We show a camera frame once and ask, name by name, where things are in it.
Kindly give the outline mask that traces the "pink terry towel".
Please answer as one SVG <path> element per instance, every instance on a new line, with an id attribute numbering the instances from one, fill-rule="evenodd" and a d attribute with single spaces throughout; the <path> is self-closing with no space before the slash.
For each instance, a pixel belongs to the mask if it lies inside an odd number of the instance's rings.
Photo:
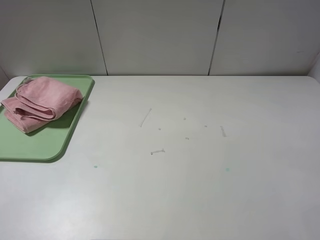
<path id="1" fill-rule="evenodd" d="M 28 134 L 59 119 L 83 100 L 81 91 L 47 76 L 29 78 L 13 97 L 1 101 L 4 116 L 21 132 Z"/>

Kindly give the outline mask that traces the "green plastic tray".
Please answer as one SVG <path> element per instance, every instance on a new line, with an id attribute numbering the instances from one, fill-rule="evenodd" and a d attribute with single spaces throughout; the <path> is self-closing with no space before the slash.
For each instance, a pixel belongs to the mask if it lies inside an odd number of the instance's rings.
<path id="1" fill-rule="evenodd" d="M 95 81 L 89 75 L 48 74 L 50 78 L 80 90 L 82 102 L 64 113 L 59 119 L 32 131 L 23 133 L 6 117 L 0 107 L 0 161 L 52 163 L 65 153 L 87 104 Z"/>

